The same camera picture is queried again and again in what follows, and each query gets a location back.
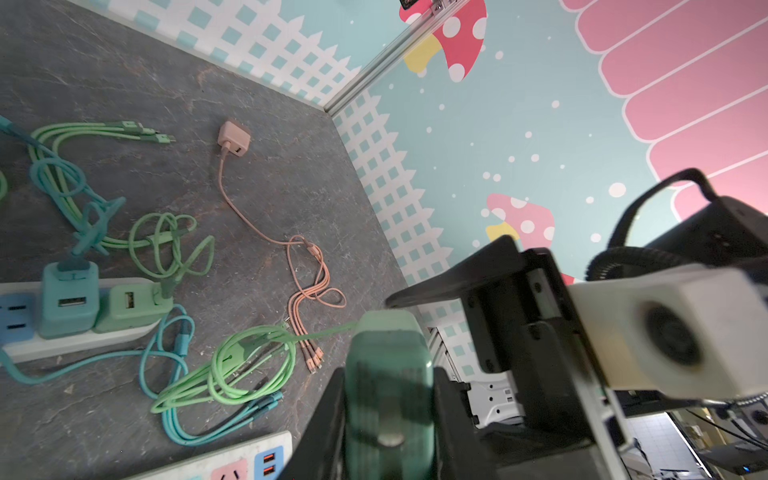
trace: power strip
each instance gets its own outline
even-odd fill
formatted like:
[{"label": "power strip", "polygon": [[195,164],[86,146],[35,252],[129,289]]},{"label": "power strip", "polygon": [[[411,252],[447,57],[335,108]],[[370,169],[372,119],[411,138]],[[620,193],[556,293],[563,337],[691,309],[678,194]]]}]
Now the power strip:
[{"label": "power strip", "polygon": [[273,480],[292,454],[290,432],[273,433],[125,480]]},{"label": "power strip", "polygon": [[[152,283],[152,280],[139,277],[103,278],[99,279],[99,288],[110,289],[115,285],[124,285],[126,283]],[[40,282],[0,283],[0,296],[10,293],[32,293],[37,297],[39,303],[41,298],[40,284]],[[157,322],[152,323],[151,325],[141,326],[135,329],[109,333],[88,331],[78,335],[64,336],[50,340],[46,340],[35,333],[30,340],[9,343],[2,348],[5,350],[5,353],[11,357],[14,363],[29,362],[30,360],[44,359],[49,356],[64,355],[65,353],[79,352],[81,350],[90,350],[102,346],[130,342],[131,340],[136,340],[147,335],[158,322],[160,322],[159,318],[157,319]]]}]

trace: gray table surface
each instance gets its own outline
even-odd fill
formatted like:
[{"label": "gray table surface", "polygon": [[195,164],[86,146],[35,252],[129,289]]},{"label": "gray table surface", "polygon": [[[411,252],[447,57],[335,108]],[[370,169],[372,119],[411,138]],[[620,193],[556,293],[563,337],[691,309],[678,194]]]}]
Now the gray table surface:
[{"label": "gray table surface", "polygon": [[[386,239],[331,118],[63,0],[5,0],[0,16],[0,112],[29,130],[68,121],[131,119],[176,137],[171,146],[79,138],[62,156],[83,168],[93,188],[127,203],[111,224],[125,238],[141,215],[194,215],[189,253],[208,234],[216,258],[206,277],[188,276],[175,299],[197,321],[188,362],[205,362],[229,335],[286,316],[294,291],[283,248],[256,237],[216,189],[216,137],[228,117],[253,133],[250,151],[227,164],[225,186],[252,221],[275,237],[304,233],[323,248],[344,310],[302,305],[310,331],[356,320],[405,286]],[[72,228],[28,179],[25,148],[0,135],[0,170],[10,191],[0,204],[0,282],[36,281],[44,265],[74,244]],[[146,264],[151,258],[143,252]],[[91,256],[101,276],[140,276],[124,251]],[[298,275],[311,283],[316,262],[296,252]],[[119,348],[140,348],[147,338]],[[137,382],[138,361],[101,362],[38,386],[0,370],[0,477],[123,478],[271,432],[298,442],[349,334],[322,339],[324,368],[299,362],[282,404],[249,428],[199,448],[174,444]],[[22,364],[40,374],[108,350]],[[149,383],[166,384],[172,365],[151,360]],[[236,409],[182,409],[190,432],[214,427]]]}]

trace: usb port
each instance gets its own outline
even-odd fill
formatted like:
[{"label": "usb port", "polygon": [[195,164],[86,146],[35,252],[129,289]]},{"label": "usb port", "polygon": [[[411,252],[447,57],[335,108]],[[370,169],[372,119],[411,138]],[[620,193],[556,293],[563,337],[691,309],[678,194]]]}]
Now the usb port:
[{"label": "usb port", "polygon": [[76,296],[75,298],[63,298],[58,301],[59,306],[77,306],[85,305],[84,296]]}]

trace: pink outlet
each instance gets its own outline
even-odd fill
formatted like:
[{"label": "pink outlet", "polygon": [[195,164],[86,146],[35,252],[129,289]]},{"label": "pink outlet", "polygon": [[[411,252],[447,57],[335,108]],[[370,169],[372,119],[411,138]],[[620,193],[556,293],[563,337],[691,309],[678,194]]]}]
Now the pink outlet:
[{"label": "pink outlet", "polygon": [[210,480],[247,480],[248,461],[241,458],[237,462],[219,467],[210,474]]}]

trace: green power adapter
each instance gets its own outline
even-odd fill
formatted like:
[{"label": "green power adapter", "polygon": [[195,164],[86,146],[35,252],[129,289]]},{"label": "green power adapter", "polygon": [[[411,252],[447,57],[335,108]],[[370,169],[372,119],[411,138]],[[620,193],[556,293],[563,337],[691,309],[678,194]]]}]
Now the green power adapter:
[{"label": "green power adapter", "polygon": [[43,269],[42,314],[35,330],[44,339],[87,332],[94,325],[99,308],[98,266],[82,261],[77,267],[66,270],[64,262],[57,262]]},{"label": "green power adapter", "polygon": [[174,299],[163,298],[159,283],[117,285],[101,299],[96,333],[117,332],[151,325],[174,308]]}]

